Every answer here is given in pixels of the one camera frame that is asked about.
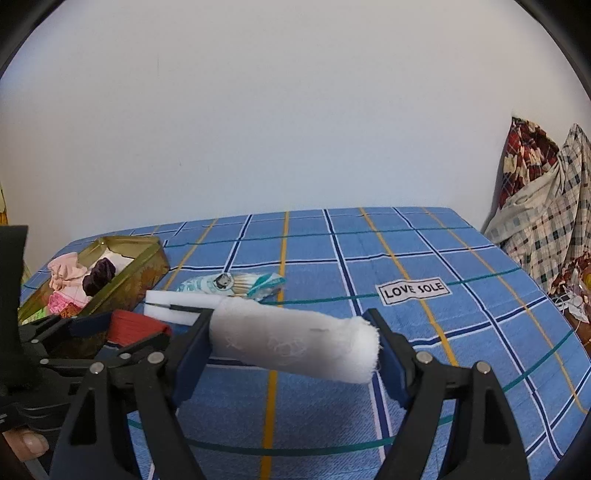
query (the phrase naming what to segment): love sole label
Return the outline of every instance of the love sole label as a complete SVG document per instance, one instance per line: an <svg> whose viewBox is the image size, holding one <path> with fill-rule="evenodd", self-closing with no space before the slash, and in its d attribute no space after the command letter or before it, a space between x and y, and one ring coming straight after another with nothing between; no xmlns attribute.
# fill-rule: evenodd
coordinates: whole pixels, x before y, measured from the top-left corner
<svg viewBox="0 0 591 480"><path fill-rule="evenodd" d="M410 299L433 299L452 294L452 291L439 277L422 280L396 280L376 285L375 288L386 307Z"/></svg>

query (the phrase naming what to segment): light blue plastic packet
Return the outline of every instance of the light blue plastic packet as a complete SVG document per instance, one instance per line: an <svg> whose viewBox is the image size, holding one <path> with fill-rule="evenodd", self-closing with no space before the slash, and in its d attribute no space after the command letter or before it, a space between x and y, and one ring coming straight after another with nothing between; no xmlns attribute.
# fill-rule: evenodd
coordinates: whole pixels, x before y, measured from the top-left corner
<svg viewBox="0 0 591 480"><path fill-rule="evenodd" d="M255 301L278 292L285 278L277 273L220 273L185 280L177 291L193 291L227 297L243 297Z"/></svg>

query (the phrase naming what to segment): green stripe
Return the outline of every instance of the green stripe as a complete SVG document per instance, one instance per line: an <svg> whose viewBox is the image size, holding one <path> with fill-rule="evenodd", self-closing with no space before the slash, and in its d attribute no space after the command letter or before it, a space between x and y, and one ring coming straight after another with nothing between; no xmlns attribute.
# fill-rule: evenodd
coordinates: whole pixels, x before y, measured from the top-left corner
<svg viewBox="0 0 591 480"><path fill-rule="evenodd" d="M547 354L545 354L542 358L540 358L536 363L534 363L531 367L529 367L525 372L523 372L520 376L518 376L512 382L507 383L507 385L505 385L503 387L503 392L507 393L514 386L519 385L523 380L525 380L525 377L527 377L528 375L531 375L541 364L543 364L546 360L548 360L548 358L550 358L552 355L554 355L556 350L558 350L562 346L562 344L565 343L565 341L568 340L568 338L573 333L574 333L574 330L571 330L569 333L567 333L566 336L561 341L559 341L556 345L554 345L552 347L552 349L550 349L548 351ZM450 423L452 420L453 420L453 415L448 415L446 417L442 417L439 420L439 425L445 425L446 423Z"/></svg>
<svg viewBox="0 0 591 480"><path fill-rule="evenodd" d="M392 230L380 230L379 233L390 233L390 232L416 232L416 231L425 231L425 230L462 230L466 228L473 228L471 226L456 226L453 228L445 228L445 227L429 227L429 228L394 228ZM360 233L372 233L375 234L373 230L359 230L356 232L336 232L336 235L359 235ZM291 233L289 235L274 235L274 236L257 236L254 238L243 238L241 242L253 242L258 240L273 240L277 238L298 238L298 237L307 237L307 236L330 236L331 233ZM237 238L232 238L229 240L211 240L209 242L201 242L199 245L208 245L208 244L227 244L227 243L234 243L238 241ZM187 245L196 245L195 242L189 242L186 244L180 245L167 245L166 248L178 248L178 247L186 247Z"/></svg>
<svg viewBox="0 0 591 480"><path fill-rule="evenodd" d="M491 277L498 277L500 275L506 275L508 273L516 272L517 270L520 270L520 268L515 267L510 270L505 270L502 272L489 273L488 275L481 275L480 277L468 278L467 280L446 282L446 285L461 285L464 283L470 283L473 281L482 280L484 278L491 278ZM310 303L326 303L329 301L368 299L368 298L373 298L373 297L379 297L379 295L377 293L363 293L361 295L329 297L329 298L325 298L325 299L284 300L284 301L264 301L263 300L261 303L263 303L265 305L305 305L305 304L310 304Z"/></svg>
<svg viewBox="0 0 591 480"><path fill-rule="evenodd" d="M570 330L566 336L559 341L548 353L540 358L531 368L528 368L523 374L518 376L513 381L509 382L503 387L503 392L508 392L514 386L518 385L525 377L533 373L541 364L550 358L556 350L558 350L563 343L574 333ZM447 415L439 419L439 425L445 425L453 421L453 415ZM136 428L142 429L141 423L134 420L128 420L127 423ZM187 438L187 443L191 446L202 448L205 450L215 450L217 452L238 453L240 455L255 455L255 456L274 456L274 457L304 457L304 456L320 456L320 455L337 455L340 453L359 452L361 450L369 450L378 448L384 445L390 445L394 442L394 437L384 438L380 440L373 440L371 442L352 443L350 445L341 445L337 447L320 447L320 448L247 448L247 447L232 447L229 445L220 445L218 443L201 442Z"/></svg>

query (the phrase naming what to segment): bed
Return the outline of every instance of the bed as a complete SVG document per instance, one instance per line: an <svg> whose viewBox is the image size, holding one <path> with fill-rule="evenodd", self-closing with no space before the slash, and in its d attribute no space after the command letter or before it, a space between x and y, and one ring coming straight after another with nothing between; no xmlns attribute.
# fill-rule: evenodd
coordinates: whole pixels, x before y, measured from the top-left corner
<svg viewBox="0 0 591 480"><path fill-rule="evenodd" d="M489 362L534 480L546 478L564 456L591 405L591 364L572 328L516 263L453 210L303 210L111 233L160 238L171 271L159 289L220 271L275 271L287 279L284 291L264 303L337 317L375 307L417 350L451 364ZM56 256L81 251L95 238L72 242ZM35 273L21 301L48 277L46 266ZM451 294L384 306L375 287L424 278L440 278ZM437 478L452 413L448 401L426 480ZM377 375L368 385L341 384L219 358L210 358L178 411L210 480L373 479L403 415ZM143 477L157 479L136 414L129 424Z"/></svg>

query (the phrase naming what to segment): pink fabric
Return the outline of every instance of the pink fabric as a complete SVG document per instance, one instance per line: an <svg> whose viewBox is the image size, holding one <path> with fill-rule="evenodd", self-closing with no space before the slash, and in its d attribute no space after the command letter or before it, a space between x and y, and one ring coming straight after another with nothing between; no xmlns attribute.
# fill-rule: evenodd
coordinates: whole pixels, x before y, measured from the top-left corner
<svg viewBox="0 0 591 480"><path fill-rule="evenodd" d="M47 307L51 313L57 315L61 313L61 311L64 310L70 303L73 303L78 308L83 309L90 300L91 297L88 297L86 293L84 293L82 286L64 287L62 290L55 291L51 294L47 300Z"/></svg>
<svg viewBox="0 0 591 480"><path fill-rule="evenodd" d="M54 258L47 264L51 271L49 287L55 291L68 286L82 286L82 277L88 269L78 263L78 254L71 252Z"/></svg>
<svg viewBox="0 0 591 480"><path fill-rule="evenodd" d="M54 315L59 315L70 302L60 292L55 291L47 300L47 308Z"/></svg>

